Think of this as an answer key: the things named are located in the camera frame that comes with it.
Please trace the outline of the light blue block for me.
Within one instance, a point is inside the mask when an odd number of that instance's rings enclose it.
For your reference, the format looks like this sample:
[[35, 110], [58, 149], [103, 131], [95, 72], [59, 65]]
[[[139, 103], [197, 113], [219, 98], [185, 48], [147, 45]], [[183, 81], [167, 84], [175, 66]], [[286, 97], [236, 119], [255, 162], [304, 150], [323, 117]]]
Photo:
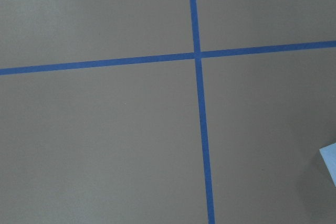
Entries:
[[319, 149], [319, 152], [322, 156], [322, 159], [328, 169], [328, 172], [330, 174], [330, 177], [332, 179], [332, 182], [334, 186], [336, 185], [335, 181], [335, 171], [336, 171], [336, 164], [335, 164], [335, 145], [336, 143], [330, 144], [328, 146], [325, 146], [321, 149]]

